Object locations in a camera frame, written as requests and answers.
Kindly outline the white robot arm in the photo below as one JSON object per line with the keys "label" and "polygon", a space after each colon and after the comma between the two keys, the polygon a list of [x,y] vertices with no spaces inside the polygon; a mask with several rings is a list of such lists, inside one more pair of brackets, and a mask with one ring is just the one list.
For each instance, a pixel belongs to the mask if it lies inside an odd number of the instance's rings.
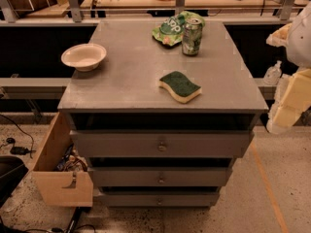
{"label": "white robot arm", "polygon": [[270,34],[266,43],[285,47],[287,59],[298,67],[292,75],[282,75],[268,113],[267,130],[279,134],[311,107],[311,2],[291,23]]}

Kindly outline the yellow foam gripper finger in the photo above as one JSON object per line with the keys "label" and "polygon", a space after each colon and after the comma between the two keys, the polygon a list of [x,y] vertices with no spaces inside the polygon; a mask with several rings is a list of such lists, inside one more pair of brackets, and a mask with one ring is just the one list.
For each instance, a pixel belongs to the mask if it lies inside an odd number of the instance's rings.
{"label": "yellow foam gripper finger", "polygon": [[275,102],[269,113],[267,130],[272,134],[280,134],[290,130],[306,111],[303,104]]}

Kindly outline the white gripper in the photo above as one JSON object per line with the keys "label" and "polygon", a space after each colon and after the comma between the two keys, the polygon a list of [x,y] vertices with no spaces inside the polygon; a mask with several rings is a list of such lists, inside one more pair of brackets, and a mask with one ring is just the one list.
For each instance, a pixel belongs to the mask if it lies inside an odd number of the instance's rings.
{"label": "white gripper", "polygon": [[[273,47],[288,45],[290,23],[270,34],[266,43]],[[298,69],[291,76],[284,74],[277,84],[274,95],[279,106],[289,107],[301,113],[311,107],[311,69]]]}

